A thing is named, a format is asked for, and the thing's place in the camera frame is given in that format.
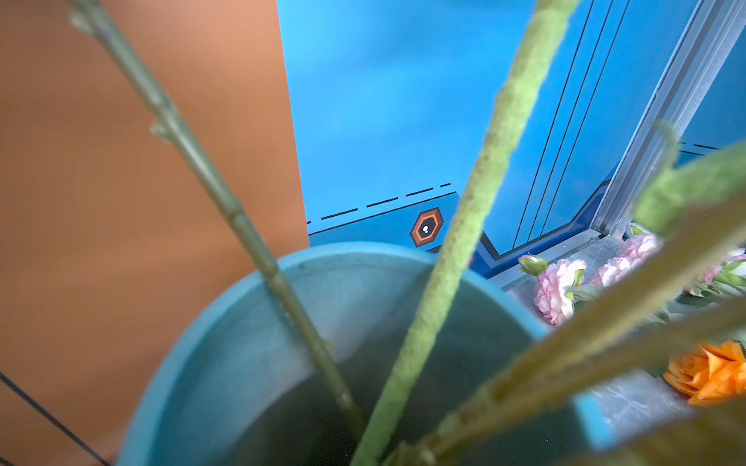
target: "orange wall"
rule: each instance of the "orange wall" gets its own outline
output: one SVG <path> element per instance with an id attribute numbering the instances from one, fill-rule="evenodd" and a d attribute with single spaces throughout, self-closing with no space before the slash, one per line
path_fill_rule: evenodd
<path id="1" fill-rule="evenodd" d="M 104 6 L 275 254 L 307 248 L 275 3 Z M 0 4 L 0 371 L 111 460 L 168 349 L 254 267 L 68 13 Z M 1 383 L 0 457 L 95 463 Z"/>

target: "orange rose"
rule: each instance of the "orange rose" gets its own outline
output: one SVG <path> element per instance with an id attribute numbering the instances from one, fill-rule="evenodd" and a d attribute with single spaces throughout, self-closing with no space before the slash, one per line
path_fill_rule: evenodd
<path id="1" fill-rule="evenodd" d="M 694 354 L 670 358 L 663 374 L 675 389 L 690 395 L 689 404 L 708 406 L 746 393 L 746 358 L 735 341 L 720 347 L 700 343 Z"/>

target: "blue flower pot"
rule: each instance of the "blue flower pot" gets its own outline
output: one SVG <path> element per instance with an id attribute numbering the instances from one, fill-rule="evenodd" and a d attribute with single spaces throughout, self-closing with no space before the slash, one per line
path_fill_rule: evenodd
<path id="1" fill-rule="evenodd" d="M 413 318 L 432 254 L 325 245 L 280 267 L 369 415 Z M 467 272 L 395 438 L 415 441 L 543 337 L 526 310 Z M 547 465 L 608 447 L 585 396 L 485 442 L 463 465 Z M 354 442 L 277 300 L 254 273 L 184 333 L 145 393 L 119 466 L 346 465 Z"/>

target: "gray floor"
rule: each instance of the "gray floor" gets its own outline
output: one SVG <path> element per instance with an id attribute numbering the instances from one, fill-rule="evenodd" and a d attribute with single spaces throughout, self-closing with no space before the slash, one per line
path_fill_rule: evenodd
<path id="1" fill-rule="evenodd" d="M 599 267 L 616 255 L 620 244 L 620 239 L 611 236 L 600 239 L 597 237 L 556 259 L 582 259 L 588 264 L 586 276 L 592 277 Z M 555 327 L 544 321 L 533 305 L 535 286 L 536 278 L 526 275 L 505 285 L 503 290 L 552 331 Z M 591 393 L 618 441 L 626 441 L 656 425 L 688 416 L 697 409 L 687 405 L 686 397 L 674 390 L 662 377 L 654 379 L 644 371 L 634 371 L 599 385 Z"/>

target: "hexagonal sticker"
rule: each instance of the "hexagonal sticker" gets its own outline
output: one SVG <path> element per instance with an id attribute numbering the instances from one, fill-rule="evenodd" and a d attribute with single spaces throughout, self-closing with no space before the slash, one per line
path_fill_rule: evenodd
<path id="1" fill-rule="evenodd" d="M 415 222 L 415 226 L 410 231 L 412 241 L 415 242 L 415 246 L 429 245 L 435 241 L 435 238 L 440 233 L 440 229 L 443 228 L 443 216 L 440 214 L 440 208 L 425 210 L 420 213 Z"/>

